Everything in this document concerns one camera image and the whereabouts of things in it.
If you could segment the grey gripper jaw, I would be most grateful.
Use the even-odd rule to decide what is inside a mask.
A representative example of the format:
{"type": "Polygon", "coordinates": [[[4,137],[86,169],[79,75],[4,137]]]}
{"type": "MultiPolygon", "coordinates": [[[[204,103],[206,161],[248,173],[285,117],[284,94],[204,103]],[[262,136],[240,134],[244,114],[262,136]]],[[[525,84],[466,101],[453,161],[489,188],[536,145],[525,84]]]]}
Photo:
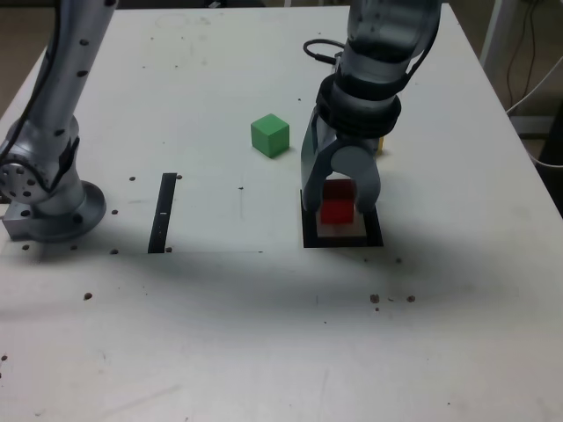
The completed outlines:
{"type": "Polygon", "coordinates": [[[369,151],[357,146],[338,149],[332,156],[332,169],[355,183],[355,207],[360,213],[375,209],[381,180],[376,160],[369,151]]]}
{"type": "Polygon", "coordinates": [[[313,108],[300,154],[302,203],[305,211],[317,212],[323,198],[326,178],[333,172],[331,160],[340,146],[336,131],[313,108]]]}

